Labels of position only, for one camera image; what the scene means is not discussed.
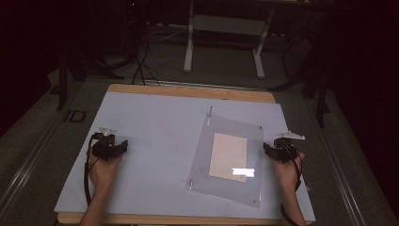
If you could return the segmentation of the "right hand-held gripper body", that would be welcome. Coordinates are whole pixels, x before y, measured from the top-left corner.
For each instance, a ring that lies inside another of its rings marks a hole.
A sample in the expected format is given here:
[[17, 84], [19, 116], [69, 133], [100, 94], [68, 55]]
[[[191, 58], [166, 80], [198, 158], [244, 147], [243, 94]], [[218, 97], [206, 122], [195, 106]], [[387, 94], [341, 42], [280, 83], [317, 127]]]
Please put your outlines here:
[[282, 163], [295, 160], [297, 158], [297, 149], [293, 145], [294, 139], [305, 140], [306, 137], [291, 131], [280, 133], [279, 138], [274, 140], [271, 158]]

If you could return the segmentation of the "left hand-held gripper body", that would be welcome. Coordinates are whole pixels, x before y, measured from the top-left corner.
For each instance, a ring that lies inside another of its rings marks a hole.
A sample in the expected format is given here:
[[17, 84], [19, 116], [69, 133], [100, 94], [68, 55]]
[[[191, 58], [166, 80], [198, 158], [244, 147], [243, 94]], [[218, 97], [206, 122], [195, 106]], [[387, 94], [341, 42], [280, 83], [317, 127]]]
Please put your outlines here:
[[122, 155], [123, 145], [115, 144], [115, 133], [114, 129], [100, 127], [100, 131], [94, 134], [97, 142], [93, 145], [91, 153], [106, 162]]

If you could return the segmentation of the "person's left hand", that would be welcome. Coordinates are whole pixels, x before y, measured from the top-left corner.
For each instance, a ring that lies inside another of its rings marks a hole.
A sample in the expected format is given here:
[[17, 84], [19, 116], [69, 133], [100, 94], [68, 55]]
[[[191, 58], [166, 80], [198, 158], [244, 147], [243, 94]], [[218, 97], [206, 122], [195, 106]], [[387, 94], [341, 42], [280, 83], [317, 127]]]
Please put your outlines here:
[[95, 187], [95, 191], [109, 191], [116, 178], [122, 155], [111, 162], [89, 154], [89, 179]]

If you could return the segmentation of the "person's right hand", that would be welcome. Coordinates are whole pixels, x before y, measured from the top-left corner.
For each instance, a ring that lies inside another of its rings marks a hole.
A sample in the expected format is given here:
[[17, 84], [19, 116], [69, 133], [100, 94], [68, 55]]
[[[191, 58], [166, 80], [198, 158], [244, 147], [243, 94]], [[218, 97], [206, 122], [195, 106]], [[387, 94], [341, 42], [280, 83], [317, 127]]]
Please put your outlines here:
[[297, 153], [297, 158], [293, 161], [281, 163], [279, 161], [273, 160], [272, 164], [277, 175], [279, 186], [283, 189], [294, 189], [300, 184], [300, 176], [302, 174], [302, 161], [305, 154], [302, 152]]

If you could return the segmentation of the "white card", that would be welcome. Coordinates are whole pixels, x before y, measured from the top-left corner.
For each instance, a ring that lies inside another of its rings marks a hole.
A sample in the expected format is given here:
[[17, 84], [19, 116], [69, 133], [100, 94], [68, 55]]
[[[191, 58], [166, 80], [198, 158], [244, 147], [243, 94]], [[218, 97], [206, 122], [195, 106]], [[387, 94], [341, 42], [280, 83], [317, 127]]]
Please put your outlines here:
[[215, 133], [209, 175], [217, 178], [245, 182], [247, 177], [235, 175], [234, 169], [247, 167], [247, 139]]

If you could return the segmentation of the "black stand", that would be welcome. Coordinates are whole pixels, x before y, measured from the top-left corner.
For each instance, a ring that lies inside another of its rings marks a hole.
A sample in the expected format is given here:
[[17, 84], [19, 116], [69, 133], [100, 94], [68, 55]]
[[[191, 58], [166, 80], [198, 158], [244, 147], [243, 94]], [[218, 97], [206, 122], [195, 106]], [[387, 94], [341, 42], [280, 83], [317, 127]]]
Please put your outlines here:
[[319, 19], [308, 20], [290, 35], [282, 56], [288, 80], [269, 88], [270, 91], [283, 91], [303, 83], [301, 95], [306, 99], [317, 97], [315, 118], [321, 127], [325, 126], [327, 81], [331, 69], [324, 43], [325, 33], [326, 20]]
[[84, 81], [86, 73], [79, 59], [66, 53], [59, 56], [58, 61], [58, 106], [61, 110], [68, 100], [68, 73], [75, 81]]

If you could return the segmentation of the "black rectangular floor bracket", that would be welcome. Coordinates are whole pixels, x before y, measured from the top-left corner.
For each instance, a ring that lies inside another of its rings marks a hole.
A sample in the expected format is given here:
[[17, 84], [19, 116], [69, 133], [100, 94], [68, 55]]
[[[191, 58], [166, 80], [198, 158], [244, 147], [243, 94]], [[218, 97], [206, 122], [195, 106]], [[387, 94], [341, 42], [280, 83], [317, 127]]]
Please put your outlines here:
[[64, 122], [83, 122], [87, 112], [83, 110], [69, 110], [64, 118]]

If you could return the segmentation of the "metal floor rail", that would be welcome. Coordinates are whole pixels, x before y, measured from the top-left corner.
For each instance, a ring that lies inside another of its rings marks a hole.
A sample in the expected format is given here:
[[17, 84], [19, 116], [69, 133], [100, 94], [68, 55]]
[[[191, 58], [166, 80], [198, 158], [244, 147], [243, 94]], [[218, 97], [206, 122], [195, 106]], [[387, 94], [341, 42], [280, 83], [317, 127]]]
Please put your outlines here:
[[31, 173], [41, 156], [42, 150], [50, 139], [52, 133], [68, 115], [69, 108], [68, 105], [64, 105], [60, 110], [55, 112], [55, 115], [51, 118], [50, 122], [45, 127], [45, 130], [37, 139], [37, 143], [29, 151], [27, 158], [14, 174], [7, 189], [0, 196], [0, 218], [3, 218], [6, 215], [8, 209], [18, 199], [19, 194], [24, 189], [25, 184], [29, 180]]
[[354, 196], [354, 191], [349, 184], [348, 178], [344, 174], [345, 163], [339, 159], [338, 151], [343, 150], [343, 141], [335, 142], [326, 126], [322, 126], [321, 122], [316, 119], [317, 101], [314, 99], [306, 100], [306, 106], [311, 115], [312, 123], [316, 127], [315, 131], [320, 137], [322, 143], [322, 151], [325, 159], [329, 164], [335, 187], [340, 194], [340, 200], [345, 207], [345, 213], [348, 215], [352, 226], [366, 226], [364, 217], [359, 210], [359, 204]]

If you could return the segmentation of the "clear acrylic photo frame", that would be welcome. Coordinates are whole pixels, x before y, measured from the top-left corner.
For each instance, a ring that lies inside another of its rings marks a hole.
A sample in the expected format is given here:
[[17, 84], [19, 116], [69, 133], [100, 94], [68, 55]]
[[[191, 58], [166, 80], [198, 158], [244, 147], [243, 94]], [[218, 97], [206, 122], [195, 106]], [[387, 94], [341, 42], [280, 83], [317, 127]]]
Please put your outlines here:
[[[186, 187], [190, 190], [220, 199], [258, 207], [261, 202], [263, 174], [263, 128], [260, 125], [236, 121], [212, 115], [202, 126]], [[235, 175], [247, 177], [243, 182], [209, 175], [210, 160], [215, 133], [247, 139], [247, 167], [234, 169]]]

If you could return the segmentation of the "white metal desk frame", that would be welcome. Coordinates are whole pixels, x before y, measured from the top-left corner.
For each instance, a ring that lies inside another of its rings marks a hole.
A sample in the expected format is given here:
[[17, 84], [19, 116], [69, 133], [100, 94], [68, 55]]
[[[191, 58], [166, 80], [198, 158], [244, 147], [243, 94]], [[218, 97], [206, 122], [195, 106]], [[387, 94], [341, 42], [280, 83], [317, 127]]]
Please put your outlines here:
[[188, 41], [184, 58], [184, 71], [186, 73], [190, 73], [192, 69], [194, 31], [204, 30], [212, 32], [258, 36], [260, 38], [260, 41], [258, 46], [252, 50], [252, 54], [257, 76], [259, 79], [264, 79], [265, 72], [263, 69], [261, 53], [272, 19], [275, 14], [275, 10], [275, 8], [271, 8], [268, 10], [265, 21], [210, 16], [196, 14], [194, 12], [194, 0], [190, 0], [188, 16]]

